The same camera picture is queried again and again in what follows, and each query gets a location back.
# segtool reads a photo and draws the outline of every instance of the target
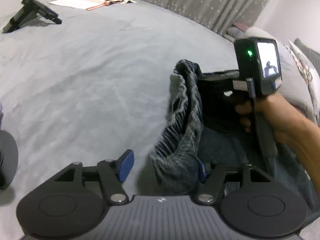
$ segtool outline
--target ribbed plastic surface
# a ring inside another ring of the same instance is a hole
[[[76,240],[250,240],[228,228],[216,210],[189,196],[135,196],[111,207],[103,221]],[[298,236],[287,240],[301,240]]]

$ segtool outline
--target open book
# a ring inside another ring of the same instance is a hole
[[[136,3],[133,0],[56,0],[50,3],[55,5],[68,6],[79,9],[86,9],[87,11],[99,8],[101,6],[109,6],[114,3]]]

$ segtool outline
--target gray pillow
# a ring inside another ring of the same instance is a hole
[[[296,38],[293,44],[295,44],[303,54],[307,56],[320,75],[320,53],[304,45],[299,38]]]

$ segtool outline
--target metal screw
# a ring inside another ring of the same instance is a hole
[[[213,196],[210,195],[210,194],[201,194],[199,197],[198,197],[198,200],[200,200],[201,202],[211,202],[213,201]]]
[[[113,201],[113,202],[123,202],[126,200],[126,196],[123,195],[123,194],[113,194],[110,199]]]

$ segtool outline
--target black phone stand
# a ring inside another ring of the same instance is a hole
[[[58,14],[52,11],[37,0],[22,0],[23,7],[13,16],[7,25],[2,29],[3,33],[10,33],[18,30],[26,22],[35,19],[37,14],[44,18],[53,21],[56,24],[61,24],[62,20],[58,18]]]

